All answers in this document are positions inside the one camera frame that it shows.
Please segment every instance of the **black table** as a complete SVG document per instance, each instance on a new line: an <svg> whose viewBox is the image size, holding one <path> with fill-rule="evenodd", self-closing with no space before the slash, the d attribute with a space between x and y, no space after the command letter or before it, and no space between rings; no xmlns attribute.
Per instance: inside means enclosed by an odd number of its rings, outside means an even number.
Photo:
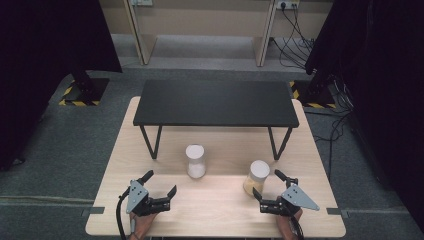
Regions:
<svg viewBox="0 0 424 240"><path fill-rule="evenodd" d="M148 80L133 124L140 126L152 159L163 126L224 126L267 127L278 160L299 121L284 82ZM144 126L159 126L154 150ZM272 127L288 128L278 152Z"/></svg>

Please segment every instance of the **light wood tabletop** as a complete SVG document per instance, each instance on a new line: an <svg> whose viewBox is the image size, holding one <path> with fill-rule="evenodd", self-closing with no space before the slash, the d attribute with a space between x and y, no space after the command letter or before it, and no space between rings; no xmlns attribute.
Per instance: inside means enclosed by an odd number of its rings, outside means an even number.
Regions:
<svg viewBox="0 0 424 240"><path fill-rule="evenodd" d="M243 182L255 160L267 162L271 174L266 179L263 198L275 200L285 183L274 169L299 179L299 187L320 207L304 209L300 224L305 237L342 237L346 233L340 215L329 215L337 208L318 150L300 102L292 100L299 119L280 160L275 161L267 128L245 127L163 127L156 160L152 160L139 127L133 119L140 97L128 107L93 207L104 207L103 214L90 214L86 231L90 235L119 235L115 217L118 197L130 180L153 170L144 185L150 197L165 197L174 185L177 194L171 210L160 213L149 236L162 237L280 237L275 216L260 213L258 201L245 193ZM157 127L146 127L155 140ZM276 143L281 143L286 128L273 128ZM199 179L187 175L186 147L201 144L205 148L206 174ZM129 234L129 217L121 216Z"/></svg>

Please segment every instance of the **robotic arm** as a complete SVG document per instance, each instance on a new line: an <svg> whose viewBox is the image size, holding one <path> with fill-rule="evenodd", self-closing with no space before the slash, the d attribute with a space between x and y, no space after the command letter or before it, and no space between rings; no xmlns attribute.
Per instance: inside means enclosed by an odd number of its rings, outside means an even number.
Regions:
<svg viewBox="0 0 424 240"><path fill-rule="evenodd" d="M164 198L154 199L149 197L149 191L144 188L144 184L153 176L153 170L148 171L142 178L131 180L128 189L119 196L116 207L116 220L118 222L119 233L122 240L126 240L124 228L121 221L121 204L128 197L126 212L135 213L137 216L147 216L153 213L169 211L171 209L171 199L177 193L177 186L174 186Z"/></svg>
<svg viewBox="0 0 424 240"><path fill-rule="evenodd" d="M303 239L301 227L294 214L301 207L318 211L319 206L298 186L299 180L297 178L289 178L278 169L275 170L275 175L286 182L287 188L276 200L262 199L262 195L255 188L253 188L253 195L259 201L261 213L290 217L296 234L298 234L299 239Z"/></svg>

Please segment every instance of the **black curtain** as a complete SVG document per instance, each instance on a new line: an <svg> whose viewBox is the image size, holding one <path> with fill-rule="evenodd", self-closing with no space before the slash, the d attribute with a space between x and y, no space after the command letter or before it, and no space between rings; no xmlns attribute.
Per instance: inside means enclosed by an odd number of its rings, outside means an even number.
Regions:
<svg viewBox="0 0 424 240"><path fill-rule="evenodd" d="M0 32L0 169L8 169L65 76L122 70L97 0L1 1Z"/></svg>
<svg viewBox="0 0 424 240"><path fill-rule="evenodd" d="M343 74L365 147L424 231L424 2L333 7L307 69L317 69L315 84Z"/></svg>

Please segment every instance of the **yellow and black tape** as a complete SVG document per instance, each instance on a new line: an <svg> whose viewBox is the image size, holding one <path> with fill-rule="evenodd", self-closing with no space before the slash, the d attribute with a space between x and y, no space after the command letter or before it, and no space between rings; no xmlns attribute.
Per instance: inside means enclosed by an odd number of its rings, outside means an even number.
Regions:
<svg viewBox="0 0 424 240"><path fill-rule="evenodd" d="M76 85L75 80L72 80L69 87L65 90L65 93L63 94L62 99L59 102L59 105L61 105L61 106L70 105L70 106L85 107L85 106L98 106L100 104L100 101L87 101L87 100L83 101L83 100L78 100L78 99L77 100L67 99L67 97L69 97L69 94L71 93L73 88L76 87L75 85Z"/></svg>
<svg viewBox="0 0 424 240"><path fill-rule="evenodd" d="M295 82L290 82L290 88L293 92L293 98L299 99L300 93L299 89ZM336 108L336 104L329 103L329 104L320 104L320 103L302 103L304 107L312 107L312 108Z"/></svg>

